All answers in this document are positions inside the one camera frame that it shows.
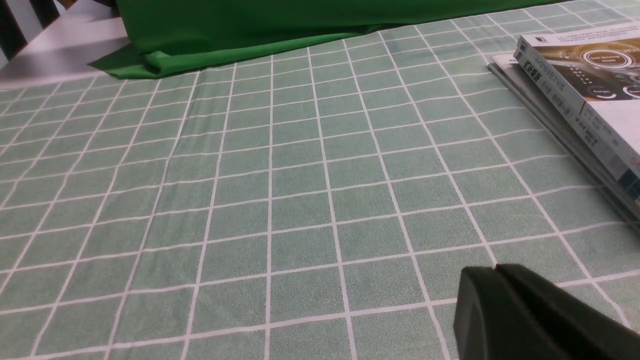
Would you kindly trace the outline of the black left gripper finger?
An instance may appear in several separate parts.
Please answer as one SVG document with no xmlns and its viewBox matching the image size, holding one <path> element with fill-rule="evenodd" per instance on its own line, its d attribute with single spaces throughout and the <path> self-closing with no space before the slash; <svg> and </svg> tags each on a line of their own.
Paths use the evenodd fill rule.
<svg viewBox="0 0 640 360">
<path fill-rule="evenodd" d="M 454 335 L 462 360 L 637 360 L 637 332 L 521 264 L 461 270 Z"/>
</svg>

